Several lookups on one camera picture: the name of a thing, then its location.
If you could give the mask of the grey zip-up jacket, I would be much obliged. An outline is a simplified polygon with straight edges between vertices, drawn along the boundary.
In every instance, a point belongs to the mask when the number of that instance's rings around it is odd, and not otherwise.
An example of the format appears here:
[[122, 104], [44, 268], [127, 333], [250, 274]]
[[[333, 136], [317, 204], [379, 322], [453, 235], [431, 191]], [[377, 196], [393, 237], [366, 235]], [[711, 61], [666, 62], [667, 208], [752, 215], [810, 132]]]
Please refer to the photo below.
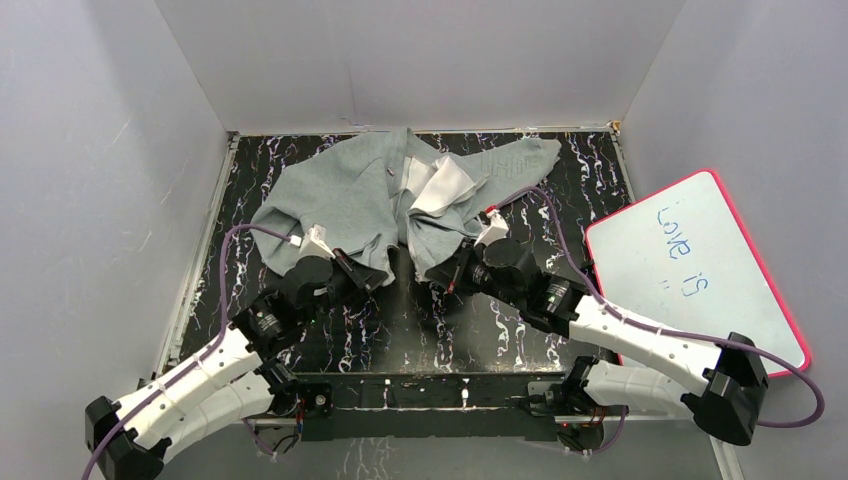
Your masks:
[[522, 138], [475, 154], [441, 152], [411, 130], [371, 132], [286, 167], [255, 212], [262, 261], [280, 276], [297, 247], [276, 233], [324, 228], [324, 241], [386, 274], [390, 249], [405, 246], [420, 281], [466, 238], [484, 231], [478, 215], [538, 185], [559, 160], [556, 139]]

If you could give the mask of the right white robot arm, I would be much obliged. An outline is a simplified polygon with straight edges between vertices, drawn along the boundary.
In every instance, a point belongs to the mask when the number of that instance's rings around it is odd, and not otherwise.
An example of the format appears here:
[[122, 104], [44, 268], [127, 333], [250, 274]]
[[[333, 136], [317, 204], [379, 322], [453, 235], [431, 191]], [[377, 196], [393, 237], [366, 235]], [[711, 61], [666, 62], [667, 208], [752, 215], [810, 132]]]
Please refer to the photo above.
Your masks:
[[577, 414], [595, 407], [663, 412], [690, 418], [712, 437], [752, 442], [768, 390], [754, 342], [737, 332], [701, 339], [597, 299], [589, 286], [543, 271], [511, 239], [477, 245], [465, 240], [427, 279], [451, 292], [482, 293], [517, 309], [545, 333], [597, 345], [635, 361], [625, 367], [578, 359], [561, 385]]

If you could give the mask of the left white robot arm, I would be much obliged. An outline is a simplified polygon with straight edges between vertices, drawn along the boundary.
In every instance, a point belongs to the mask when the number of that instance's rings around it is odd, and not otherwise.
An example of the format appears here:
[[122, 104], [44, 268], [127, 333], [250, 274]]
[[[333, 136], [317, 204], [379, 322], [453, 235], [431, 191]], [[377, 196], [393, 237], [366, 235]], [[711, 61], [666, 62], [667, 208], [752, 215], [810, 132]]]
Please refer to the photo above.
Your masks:
[[86, 407], [85, 443], [96, 467], [106, 479], [154, 479], [186, 447], [232, 423], [266, 413], [301, 417], [317, 387], [302, 384], [280, 353], [320, 316], [388, 277], [340, 249], [272, 275], [197, 353], [133, 393]]

